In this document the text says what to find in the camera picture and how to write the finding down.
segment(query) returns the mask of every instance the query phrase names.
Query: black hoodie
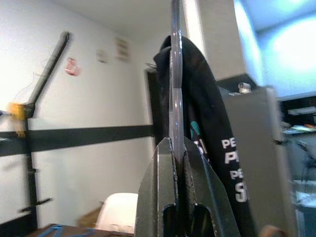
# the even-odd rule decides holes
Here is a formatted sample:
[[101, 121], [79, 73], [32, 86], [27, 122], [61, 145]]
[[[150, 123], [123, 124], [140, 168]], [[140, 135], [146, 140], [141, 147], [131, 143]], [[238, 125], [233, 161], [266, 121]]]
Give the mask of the black hoodie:
[[[169, 127], [170, 50], [171, 40], [168, 36], [154, 57], [160, 85], [164, 136], [168, 136]], [[182, 54], [184, 135], [199, 146], [225, 186], [241, 236], [255, 237], [235, 139], [213, 73], [199, 49], [185, 37], [182, 37]]]

